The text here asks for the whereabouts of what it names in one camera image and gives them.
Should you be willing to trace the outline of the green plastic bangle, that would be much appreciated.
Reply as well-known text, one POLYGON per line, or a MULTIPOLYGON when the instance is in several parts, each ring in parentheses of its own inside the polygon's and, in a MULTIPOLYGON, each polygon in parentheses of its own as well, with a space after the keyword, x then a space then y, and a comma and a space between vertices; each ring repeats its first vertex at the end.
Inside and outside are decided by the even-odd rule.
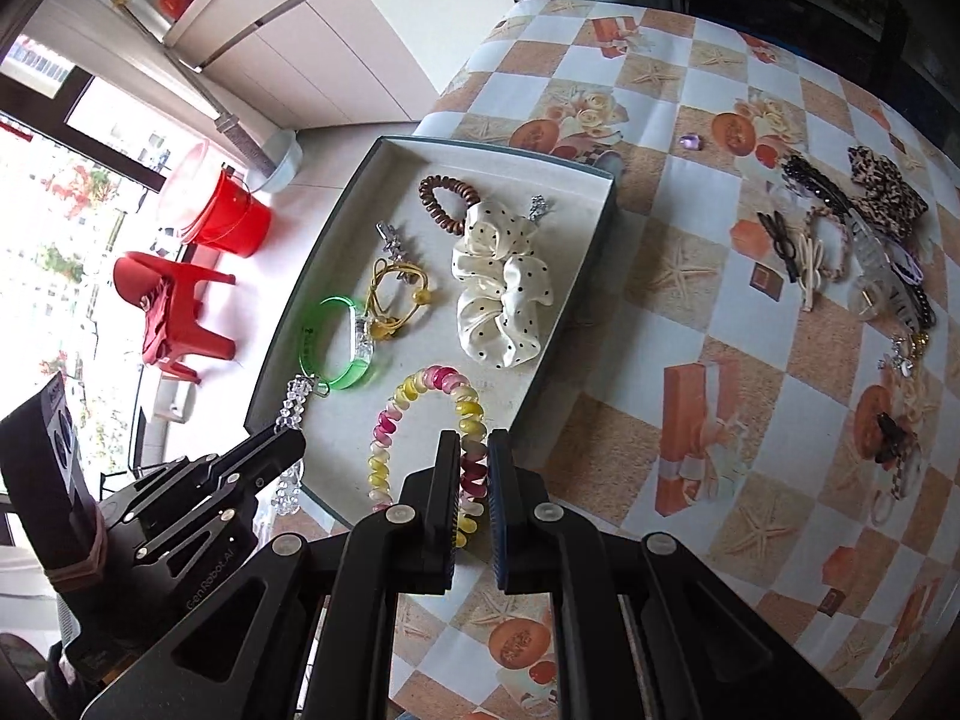
POLYGON ((302 317, 298 362, 314 394, 358 385, 373 362, 374 341, 363 305, 348 296, 327 296, 302 317))

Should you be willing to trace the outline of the cream polka dot scrunchie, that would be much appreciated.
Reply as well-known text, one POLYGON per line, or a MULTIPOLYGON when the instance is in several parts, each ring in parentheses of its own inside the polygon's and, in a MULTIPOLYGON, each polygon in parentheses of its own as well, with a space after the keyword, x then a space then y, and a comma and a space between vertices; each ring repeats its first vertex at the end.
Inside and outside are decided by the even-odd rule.
POLYGON ((539 257, 537 224, 494 200, 467 211, 454 244, 460 349, 482 366, 512 369, 540 355, 540 307, 555 299, 550 266, 539 257))

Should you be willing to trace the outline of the silver rhinestone hair clip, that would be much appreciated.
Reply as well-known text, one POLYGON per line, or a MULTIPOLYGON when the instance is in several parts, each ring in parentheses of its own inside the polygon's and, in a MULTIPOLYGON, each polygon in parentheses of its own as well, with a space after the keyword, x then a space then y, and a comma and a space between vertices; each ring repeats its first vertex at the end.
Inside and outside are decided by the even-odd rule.
POLYGON ((410 263, 412 263, 404 241, 402 241, 397 229, 395 229, 391 223, 378 221, 374 225, 374 229, 381 238, 382 252, 386 255, 387 262, 395 266, 410 265, 410 263))

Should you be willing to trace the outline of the small black claw clip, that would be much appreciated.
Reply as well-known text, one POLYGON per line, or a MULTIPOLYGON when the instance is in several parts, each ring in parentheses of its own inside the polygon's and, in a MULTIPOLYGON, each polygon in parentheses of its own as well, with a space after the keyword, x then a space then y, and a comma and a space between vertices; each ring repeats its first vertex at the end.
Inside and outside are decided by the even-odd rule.
POLYGON ((880 431, 880 445, 874 455, 875 463, 889 466, 890 463, 907 460, 916 449, 916 434, 901 426, 889 413, 878 413, 875 421, 880 431))

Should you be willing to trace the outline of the beige hair clip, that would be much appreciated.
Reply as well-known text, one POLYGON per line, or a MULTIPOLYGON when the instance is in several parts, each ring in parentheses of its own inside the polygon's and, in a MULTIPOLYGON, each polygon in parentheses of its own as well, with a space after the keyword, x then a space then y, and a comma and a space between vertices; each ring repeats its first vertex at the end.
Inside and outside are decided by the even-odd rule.
POLYGON ((815 298, 822 286, 820 267, 823 260, 823 242, 812 238, 811 234, 802 234, 797 243, 797 282, 802 291, 802 310, 812 312, 815 298))

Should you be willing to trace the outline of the small silver charm clip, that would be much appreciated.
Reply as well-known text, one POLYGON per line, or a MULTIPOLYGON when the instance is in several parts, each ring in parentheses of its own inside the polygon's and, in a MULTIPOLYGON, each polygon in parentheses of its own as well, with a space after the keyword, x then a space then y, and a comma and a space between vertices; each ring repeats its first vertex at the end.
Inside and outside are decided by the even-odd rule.
POLYGON ((529 213, 527 213, 529 221, 539 224, 553 210, 553 205, 555 205, 555 202, 552 199, 547 199, 544 195, 537 193, 530 199, 529 213))

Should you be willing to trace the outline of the grey shallow tray box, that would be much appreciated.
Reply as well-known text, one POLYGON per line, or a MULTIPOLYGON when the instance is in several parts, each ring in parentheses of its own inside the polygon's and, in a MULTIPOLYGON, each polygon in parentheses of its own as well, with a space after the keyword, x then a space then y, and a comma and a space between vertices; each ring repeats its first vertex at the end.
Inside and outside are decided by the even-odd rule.
POLYGON ((545 154, 438 138, 377 138, 317 234, 268 346, 244 423, 255 433, 274 422, 286 385, 301 371, 299 337, 309 310, 331 296, 363 301, 382 254, 374 228, 392 224, 412 259, 428 271, 433 302, 395 340, 376 343, 363 379, 313 398, 302 422, 302 490, 343 525, 370 513, 368 445, 377 413, 405 377, 430 364, 455 367, 477 388, 488 426, 511 427, 547 362, 537 356, 496 369, 460 348, 455 316, 462 288, 451 273, 455 239, 430 220, 416 193, 421 179, 433 174, 470 184, 516 218, 527 215, 534 197, 547 200, 550 208, 532 238, 535 257, 550 270, 551 301, 537 309, 537 337, 545 346, 555 340, 569 298, 583 284, 615 197, 608 172, 545 154))

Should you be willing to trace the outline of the checkered floral tablecloth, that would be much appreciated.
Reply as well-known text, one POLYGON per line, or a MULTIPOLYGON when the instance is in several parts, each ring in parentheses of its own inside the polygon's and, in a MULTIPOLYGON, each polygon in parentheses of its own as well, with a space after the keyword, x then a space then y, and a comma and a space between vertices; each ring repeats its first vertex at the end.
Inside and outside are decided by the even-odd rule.
POLYGON ((882 94, 713 21, 586 0, 514 5, 421 124, 619 176, 617 211, 517 453, 602 528, 665 530, 823 671, 890 717, 958 611, 958 171, 882 94), (698 151, 679 138, 696 133, 698 151), (853 241, 779 174, 859 197, 848 149, 928 202, 893 253, 935 322, 913 377, 853 241), (823 242, 802 310, 757 213, 823 242), (878 413, 918 437, 878 465, 878 413))

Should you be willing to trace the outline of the red plastic bucket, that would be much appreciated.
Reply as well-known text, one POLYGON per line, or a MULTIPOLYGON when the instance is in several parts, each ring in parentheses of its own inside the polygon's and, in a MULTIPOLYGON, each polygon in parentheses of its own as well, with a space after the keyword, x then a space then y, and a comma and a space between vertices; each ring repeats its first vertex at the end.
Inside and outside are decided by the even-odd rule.
POLYGON ((197 143, 172 171, 161 199, 184 244, 249 259, 267 238, 272 211, 218 156, 210 143, 197 143))

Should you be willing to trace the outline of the black bow hair clip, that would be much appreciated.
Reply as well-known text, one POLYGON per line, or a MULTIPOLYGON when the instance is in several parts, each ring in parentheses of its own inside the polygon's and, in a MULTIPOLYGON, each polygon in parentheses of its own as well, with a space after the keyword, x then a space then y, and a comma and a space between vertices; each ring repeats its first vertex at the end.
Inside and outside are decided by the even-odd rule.
POLYGON ((782 261, 782 265, 786 266, 789 281, 795 283, 799 280, 797 249, 791 234, 789 234, 784 216, 778 210, 775 210, 773 213, 757 213, 757 218, 766 234, 770 236, 775 254, 782 261))

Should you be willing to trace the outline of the light blue basin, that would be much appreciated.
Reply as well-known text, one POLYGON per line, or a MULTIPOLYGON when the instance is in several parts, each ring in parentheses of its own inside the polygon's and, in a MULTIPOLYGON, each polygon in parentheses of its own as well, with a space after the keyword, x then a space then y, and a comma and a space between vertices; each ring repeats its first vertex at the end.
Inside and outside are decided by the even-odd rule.
POLYGON ((262 149, 274 167, 268 172, 252 167, 247 174, 247 185, 252 192, 274 195, 293 182, 301 167, 302 148, 298 134, 294 130, 279 130, 268 138, 262 149))

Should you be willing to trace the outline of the small purple gem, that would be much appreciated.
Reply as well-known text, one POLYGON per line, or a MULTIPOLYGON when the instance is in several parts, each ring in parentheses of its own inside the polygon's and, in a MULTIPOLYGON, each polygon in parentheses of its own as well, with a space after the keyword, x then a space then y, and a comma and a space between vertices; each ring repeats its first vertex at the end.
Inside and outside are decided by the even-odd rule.
POLYGON ((698 151, 701 148, 701 138, 698 137, 696 133, 687 133, 682 135, 679 138, 679 143, 685 149, 691 149, 692 151, 698 151))

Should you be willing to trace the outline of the black beaded barrette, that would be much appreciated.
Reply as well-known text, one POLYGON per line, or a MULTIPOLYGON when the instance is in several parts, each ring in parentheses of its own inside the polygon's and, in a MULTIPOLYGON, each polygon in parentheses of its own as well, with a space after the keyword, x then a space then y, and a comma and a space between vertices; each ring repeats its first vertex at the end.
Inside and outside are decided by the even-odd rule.
POLYGON ((799 154, 789 154, 782 158, 781 174, 791 190, 814 197, 835 215, 843 216, 850 211, 848 195, 799 154))

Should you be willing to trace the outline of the leopard print scrunchie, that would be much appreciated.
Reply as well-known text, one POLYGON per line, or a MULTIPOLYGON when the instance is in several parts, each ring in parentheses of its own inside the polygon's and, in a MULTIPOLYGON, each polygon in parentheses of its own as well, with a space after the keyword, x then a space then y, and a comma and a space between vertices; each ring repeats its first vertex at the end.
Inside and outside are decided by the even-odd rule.
POLYGON ((851 182, 861 190, 854 200, 862 218, 878 232, 905 242, 929 205, 901 176, 896 164, 867 146, 848 149, 851 182))

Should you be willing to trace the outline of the white low cabinet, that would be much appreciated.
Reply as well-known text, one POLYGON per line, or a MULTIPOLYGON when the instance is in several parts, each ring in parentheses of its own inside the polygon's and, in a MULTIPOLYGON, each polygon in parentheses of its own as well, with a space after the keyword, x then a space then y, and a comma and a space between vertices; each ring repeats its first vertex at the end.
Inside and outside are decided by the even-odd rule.
POLYGON ((373 0, 192 0, 164 42, 286 128, 416 122, 438 99, 373 0))

